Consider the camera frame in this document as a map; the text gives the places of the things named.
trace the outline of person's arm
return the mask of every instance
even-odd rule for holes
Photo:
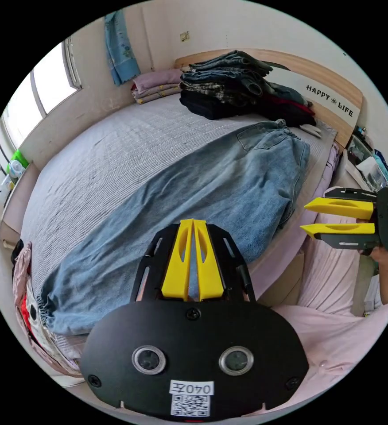
[[[374,248],[371,257],[379,263],[380,298],[382,304],[388,303],[388,252],[383,248]]]

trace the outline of window frame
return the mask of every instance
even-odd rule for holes
[[[76,66],[74,64],[74,56],[73,56],[73,50],[72,50],[72,41],[71,41],[71,37],[66,38],[65,40],[63,40],[61,42],[61,47],[62,47],[62,59],[63,59],[63,64],[64,64],[64,69],[66,71],[66,75],[67,75],[67,80],[69,82],[70,87],[72,87],[73,89],[75,89],[76,91],[72,94],[70,94],[70,96],[66,97],[65,99],[63,99],[58,105],[56,105],[54,108],[52,108],[52,110],[50,112],[46,112],[42,101],[39,97],[39,93],[38,93],[38,89],[36,87],[36,81],[35,81],[35,71],[34,68],[30,71],[30,84],[31,84],[31,91],[33,93],[33,97],[35,98],[35,102],[36,102],[36,106],[38,107],[38,110],[40,112],[41,115],[41,120],[35,125],[35,127],[32,129],[32,131],[54,110],[56,109],[59,105],[61,105],[63,102],[65,102],[69,97],[72,97],[74,94],[76,94],[77,92],[79,92],[80,90],[82,90],[82,84],[80,82],[80,78],[79,75],[77,73],[76,70]],[[10,142],[12,143],[12,146],[14,147],[14,149],[18,149],[18,147],[15,145],[13,138],[11,137],[11,133],[8,129],[8,125],[7,125],[7,116],[9,116],[9,112],[8,112],[8,104],[5,107],[5,110],[0,118],[0,121],[2,121],[5,131],[7,133],[7,136],[10,140]]]

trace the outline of screw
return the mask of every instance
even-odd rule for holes
[[[99,388],[102,385],[100,379],[95,375],[89,375],[88,382],[95,388]]]
[[[300,379],[299,378],[290,378],[287,382],[286,382],[286,388],[288,390],[294,390],[298,385],[300,384]]]
[[[188,309],[185,315],[188,320],[197,320],[200,318],[200,310],[197,310],[193,307]]]

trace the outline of wooden headboard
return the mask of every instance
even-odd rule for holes
[[[175,61],[175,68],[213,59],[234,49],[210,50]],[[291,87],[313,103],[316,118],[337,131],[336,142],[346,147],[358,120],[362,93],[334,71],[308,59],[273,50],[240,48],[261,61],[271,62],[273,71],[266,80]]]

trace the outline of red cloth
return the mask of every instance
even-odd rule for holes
[[[269,94],[269,93],[263,93],[262,97],[269,99],[272,103],[274,103],[276,105],[280,105],[280,104],[291,104],[291,105],[297,106],[299,109],[301,109],[304,112],[307,112],[308,114],[310,114],[312,116],[315,115],[315,112],[312,111],[312,109],[308,108],[305,105],[302,105],[300,103],[297,103],[294,100],[281,99],[281,98],[279,98],[277,96],[274,96],[272,94]]]
[[[20,310],[21,310],[21,315],[23,316],[24,323],[26,324],[27,329],[31,332],[31,326],[29,321],[30,313],[28,312],[26,307],[26,300],[27,300],[27,294],[24,294],[23,302],[21,303]]]

